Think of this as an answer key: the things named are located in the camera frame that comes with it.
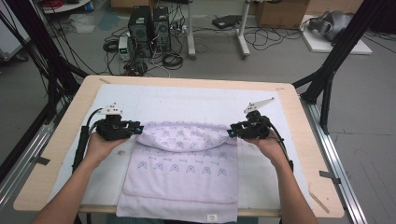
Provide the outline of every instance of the white towel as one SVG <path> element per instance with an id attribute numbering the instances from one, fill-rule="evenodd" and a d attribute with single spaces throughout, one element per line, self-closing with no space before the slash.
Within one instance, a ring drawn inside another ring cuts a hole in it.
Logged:
<path id="1" fill-rule="evenodd" d="M 145 124 L 136 137 L 117 216 L 236 221 L 237 165 L 236 140 L 226 126 Z"/>

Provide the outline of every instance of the white device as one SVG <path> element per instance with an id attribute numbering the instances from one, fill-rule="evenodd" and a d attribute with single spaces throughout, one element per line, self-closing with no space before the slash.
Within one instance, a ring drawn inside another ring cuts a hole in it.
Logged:
<path id="1" fill-rule="evenodd" d="M 244 110 L 244 113 L 247 114 L 248 112 L 251 112 L 253 110 L 257 110 L 265 105 L 268 105 L 269 103 L 271 103 L 273 100 L 275 100 L 275 98 L 271 98 L 268 100 L 263 100 L 263 101 L 259 101 L 256 103 L 249 103 L 247 108 Z"/>
<path id="2" fill-rule="evenodd" d="M 116 103 L 114 105 L 108 105 L 105 108 L 98 111 L 100 115 L 121 115 L 122 110 L 117 106 Z"/>
<path id="3" fill-rule="evenodd" d="M 120 36 L 119 53 L 120 53 L 120 58 L 123 61 L 128 62 L 131 60 L 131 48 L 128 43 L 128 36 Z"/>

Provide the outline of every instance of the forearm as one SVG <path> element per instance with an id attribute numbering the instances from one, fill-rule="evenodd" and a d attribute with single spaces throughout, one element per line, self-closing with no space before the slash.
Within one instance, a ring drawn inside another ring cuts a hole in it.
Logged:
<path id="1" fill-rule="evenodd" d="M 73 223 L 95 166 L 83 161 L 32 223 Z"/>
<path id="2" fill-rule="evenodd" d="M 280 160 L 274 166 L 278 179 L 283 223 L 318 223 L 318 220 L 297 185 L 297 181 L 287 160 Z"/>

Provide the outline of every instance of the desk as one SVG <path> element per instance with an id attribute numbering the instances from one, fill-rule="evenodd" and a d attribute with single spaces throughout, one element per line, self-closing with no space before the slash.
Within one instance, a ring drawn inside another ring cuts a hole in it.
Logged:
<path id="1" fill-rule="evenodd" d="M 342 217 L 344 215 L 343 207 L 332 181 L 328 178 L 320 177 L 318 174 L 318 171 L 327 171 L 327 168 L 299 97 L 290 84 L 108 76 L 89 76 L 85 78 L 75 99 L 67 109 L 64 118 L 42 154 L 42 157 L 50 159 L 50 163 L 47 166 L 40 164 L 35 166 L 35 169 L 30 174 L 14 203 L 16 210 L 38 211 L 47 203 L 61 163 L 64 160 L 64 155 L 72 145 L 81 122 L 90 109 L 97 91 L 102 85 L 109 83 L 141 86 L 276 91 L 284 108 L 286 120 L 289 124 L 290 133 L 304 170 L 310 194 L 314 199 L 315 215 L 317 217 Z M 80 211 L 115 213 L 116 206 L 84 205 L 81 206 Z M 241 217 L 278 217 L 279 213 L 263 209 L 240 208 L 238 215 Z"/>
<path id="2" fill-rule="evenodd" d="M 248 50 L 248 44 L 247 44 L 247 41 L 245 40 L 244 32 L 245 32 L 245 25 L 247 23 L 248 9 L 250 7 L 250 0 L 244 0 L 244 1 L 245 1 L 245 3 L 243 6 L 243 9 L 242 9 L 241 26 L 239 29 L 236 29 L 236 37 L 238 38 L 239 44 L 241 45 L 242 58 L 246 59 L 246 57 L 250 55 L 250 51 Z M 188 35 L 187 35 L 187 42 L 188 42 L 188 47 L 189 47 L 189 56 L 190 56 L 190 58 L 195 60 L 194 36 L 192 34 L 192 8 L 193 8 L 193 0 L 189 0 L 189 23 L 188 23 L 189 31 L 188 31 Z"/>

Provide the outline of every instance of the cardboard box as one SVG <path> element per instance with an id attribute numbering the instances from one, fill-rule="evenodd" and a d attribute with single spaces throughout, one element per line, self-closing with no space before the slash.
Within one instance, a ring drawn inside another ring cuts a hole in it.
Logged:
<path id="1" fill-rule="evenodd" d="M 256 1 L 251 1 L 250 6 L 248 7 L 248 15 L 256 15 L 257 6 L 259 5 Z"/>
<path id="2" fill-rule="evenodd" d="M 306 15 L 323 15 L 326 11 L 340 10 L 344 13 L 356 13 L 363 0 L 311 0 Z"/>
<path id="3" fill-rule="evenodd" d="M 151 6 L 154 7 L 154 0 L 110 0 L 111 7 L 132 8 L 135 6 Z"/>
<path id="4" fill-rule="evenodd" d="M 282 0 L 278 4 L 260 3 L 256 12 L 259 27 L 299 29 L 309 0 Z"/>

